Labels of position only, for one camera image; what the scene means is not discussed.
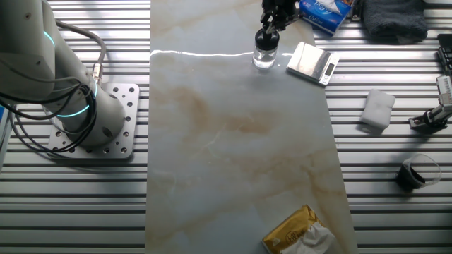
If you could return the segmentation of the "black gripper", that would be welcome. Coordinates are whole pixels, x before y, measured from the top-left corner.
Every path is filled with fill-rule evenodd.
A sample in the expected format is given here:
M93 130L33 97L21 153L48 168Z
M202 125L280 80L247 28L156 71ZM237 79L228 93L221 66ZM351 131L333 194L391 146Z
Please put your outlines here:
M297 12L298 0L263 0L263 14L261 15L262 29L266 34L273 32L273 16L275 17L275 30L286 30L287 26L299 19Z

